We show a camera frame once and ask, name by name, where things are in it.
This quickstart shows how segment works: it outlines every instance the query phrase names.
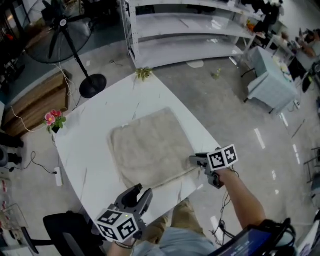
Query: beige towel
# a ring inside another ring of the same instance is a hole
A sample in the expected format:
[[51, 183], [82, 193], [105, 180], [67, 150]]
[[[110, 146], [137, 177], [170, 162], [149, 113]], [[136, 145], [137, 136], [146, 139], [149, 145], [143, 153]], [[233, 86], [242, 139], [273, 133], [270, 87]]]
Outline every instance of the beige towel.
[[115, 128], [108, 145], [127, 188], [141, 183], [154, 189], [199, 170], [189, 161], [194, 150], [169, 108]]

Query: white shelf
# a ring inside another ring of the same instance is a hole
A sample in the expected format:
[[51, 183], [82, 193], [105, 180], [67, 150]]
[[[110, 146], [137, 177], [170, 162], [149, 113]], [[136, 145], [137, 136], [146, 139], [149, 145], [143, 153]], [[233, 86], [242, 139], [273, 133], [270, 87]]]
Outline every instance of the white shelf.
[[150, 5], [195, 5], [212, 7], [222, 10], [227, 10], [233, 13], [246, 15], [248, 18], [255, 18], [261, 20], [261, 15], [254, 13], [247, 6], [240, 4], [239, 6], [228, 6], [227, 3], [217, 0], [126, 0], [129, 3], [133, 3], [136, 7], [150, 6]]
[[158, 13], [136, 17], [139, 38], [172, 34], [213, 34], [251, 39], [254, 35], [234, 21], [211, 15]]
[[243, 54], [236, 45], [218, 35], [177, 36], [139, 42], [139, 52], [139, 68]]

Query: metal shelving unit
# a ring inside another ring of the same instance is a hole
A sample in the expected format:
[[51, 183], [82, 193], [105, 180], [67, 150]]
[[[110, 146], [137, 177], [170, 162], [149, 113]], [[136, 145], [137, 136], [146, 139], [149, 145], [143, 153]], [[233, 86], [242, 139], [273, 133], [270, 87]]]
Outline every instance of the metal shelving unit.
[[[256, 35], [238, 21], [243, 17], [261, 20], [260, 15], [246, 6], [230, 6], [216, 0], [119, 1], [128, 54], [137, 68], [243, 55]], [[167, 4], [212, 7], [235, 15], [233, 19], [193, 13], [136, 15], [136, 7]], [[244, 51], [236, 46], [239, 38], [249, 39]]]

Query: standing fan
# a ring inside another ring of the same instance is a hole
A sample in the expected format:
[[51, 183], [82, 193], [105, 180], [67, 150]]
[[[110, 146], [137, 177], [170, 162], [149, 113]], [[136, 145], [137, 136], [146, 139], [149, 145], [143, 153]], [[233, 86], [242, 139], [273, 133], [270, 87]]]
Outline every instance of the standing fan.
[[81, 83], [80, 94], [90, 99], [102, 92], [107, 79], [102, 74], [88, 75], [78, 51], [91, 35], [85, 15], [79, 14], [78, 0], [38, 0], [28, 12], [23, 29], [26, 53], [35, 61], [46, 64], [59, 63], [74, 56], [86, 79]]

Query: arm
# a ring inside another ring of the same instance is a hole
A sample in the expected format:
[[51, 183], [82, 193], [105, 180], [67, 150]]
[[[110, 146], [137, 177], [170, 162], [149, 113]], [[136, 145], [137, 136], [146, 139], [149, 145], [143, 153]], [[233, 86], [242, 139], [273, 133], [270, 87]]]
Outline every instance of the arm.
[[[129, 241], [126, 241], [124, 245], [131, 246], [132, 245], [131, 239], [129, 239]], [[130, 256], [131, 252], [132, 252], [132, 249], [122, 248], [119, 245], [117, 245], [115, 242], [113, 242], [107, 255], [108, 256]]]
[[310, 58], [316, 57], [316, 53], [312, 47], [310, 47], [308, 44], [306, 44], [303, 41], [298, 42], [299, 45], [303, 47], [303, 52], [308, 55]]
[[318, 31], [314, 31], [314, 40], [317, 41], [317, 42], [320, 41], [320, 36], [319, 36]]
[[242, 228], [248, 225], [260, 225], [266, 219], [265, 210], [237, 174], [229, 169], [217, 170], [216, 173], [229, 193]]

